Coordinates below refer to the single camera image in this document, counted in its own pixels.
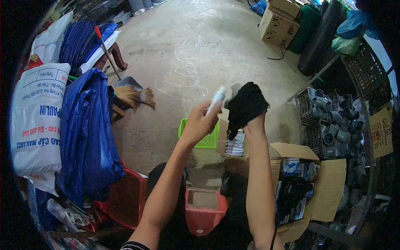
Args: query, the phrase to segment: person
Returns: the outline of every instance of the person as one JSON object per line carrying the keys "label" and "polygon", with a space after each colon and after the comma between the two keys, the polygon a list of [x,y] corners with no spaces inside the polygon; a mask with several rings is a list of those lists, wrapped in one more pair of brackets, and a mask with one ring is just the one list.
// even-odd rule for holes
{"label": "person", "polygon": [[[247,249],[254,241],[257,250],[271,249],[275,223],[275,196],[268,142],[265,134],[265,112],[244,127],[250,145],[248,180],[239,174],[225,172],[225,196],[232,196],[226,215],[206,236],[189,232],[185,219],[185,164],[194,146],[213,131],[221,111],[221,102],[206,116],[211,101],[195,106],[185,129],[167,163],[149,174],[150,195],[142,219],[122,250],[156,249]],[[274,250],[283,249],[279,235]]]}

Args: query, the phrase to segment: red plastic chair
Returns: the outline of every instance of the red plastic chair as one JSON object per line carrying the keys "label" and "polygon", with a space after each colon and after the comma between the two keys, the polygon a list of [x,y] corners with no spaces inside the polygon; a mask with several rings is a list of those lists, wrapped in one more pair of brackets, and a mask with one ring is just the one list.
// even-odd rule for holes
{"label": "red plastic chair", "polygon": [[[215,194],[218,201],[217,208],[197,207],[190,204],[188,201],[190,198],[192,199],[192,194],[196,192]],[[228,209],[226,197],[220,194],[219,189],[207,190],[186,188],[185,201],[186,222],[189,231],[196,236],[205,236],[209,234],[225,216],[226,210]]]}
{"label": "red plastic chair", "polygon": [[110,185],[108,200],[95,201],[94,205],[115,222],[136,229],[146,203],[148,179],[121,163],[126,176]]}

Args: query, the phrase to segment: green bag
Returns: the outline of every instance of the green bag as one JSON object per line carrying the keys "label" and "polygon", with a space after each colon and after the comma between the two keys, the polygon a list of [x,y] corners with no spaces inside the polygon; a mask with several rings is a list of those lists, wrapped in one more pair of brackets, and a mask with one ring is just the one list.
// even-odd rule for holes
{"label": "green bag", "polygon": [[303,52],[321,20],[321,15],[317,9],[318,7],[312,4],[304,5],[300,9],[300,28],[288,46],[288,50],[291,52],[298,55]]}
{"label": "green bag", "polygon": [[332,49],[339,53],[347,54],[351,57],[357,54],[361,44],[362,36],[355,36],[351,39],[343,39],[340,36],[332,40]]}

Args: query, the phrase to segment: broom handle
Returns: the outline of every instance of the broom handle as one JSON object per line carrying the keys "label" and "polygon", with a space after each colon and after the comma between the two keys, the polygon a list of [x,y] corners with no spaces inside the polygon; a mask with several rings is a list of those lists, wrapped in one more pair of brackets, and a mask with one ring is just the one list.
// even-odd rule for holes
{"label": "broom handle", "polygon": [[106,48],[106,45],[104,44],[103,38],[101,37],[101,33],[100,30],[97,26],[94,27],[94,31],[96,31],[97,37],[100,39],[101,41],[101,45],[103,46],[104,52],[106,53],[108,60],[110,61],[110,64],[112,66],[112,68],[114,69],[115,73],[117,74],[118,78],[121,80],[120,74],[118,74],[117,68],[114,65],[114,63],[112,62],[111,58],[110,58],[110,54],[108,53],[108,50]]}

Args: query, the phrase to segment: wooden chair leg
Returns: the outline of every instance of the wooden chair leg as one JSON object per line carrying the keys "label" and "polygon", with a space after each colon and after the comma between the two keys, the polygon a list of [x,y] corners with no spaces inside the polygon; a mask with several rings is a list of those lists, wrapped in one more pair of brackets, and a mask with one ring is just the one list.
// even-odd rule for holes
{"label": "wooden chair leg", "polygon": [[120,47],[118,47],[118,44],[115,42],[112,46],[112,57],[114,58],[115,64],[117,65],[118,68],[122,70],[126,70],[128,68],[128,64],[124,62],[122,59],[122,55],[120,52]]}
{"label": "wooden chair leg", "polygon": [[[118,68],[120,68],[121,70],[126,70],[128,68],[128,64],[124,62],[124,60],[122,59],[120,47],[116,42],[108,49],[108,53],[112,54],[112,57],[114,58],[115,64],[117,65]],[[108,60],[107,55],[106,54],[102,55],[102,57],[100,57],[100,59],[96,62],[94,67],[98,68],[99,70],[103,70],[107,60]]]}
{"label": "wooden chair leg", "polygon": [[122,117],[124,117],[124,111],[118,107],[117,105],[113,104],[112,105],[112,111],[113,113],[116,114],[116,116],[112,117],[111,119],[111,123],[116,122],[117,120],[121,119]]}

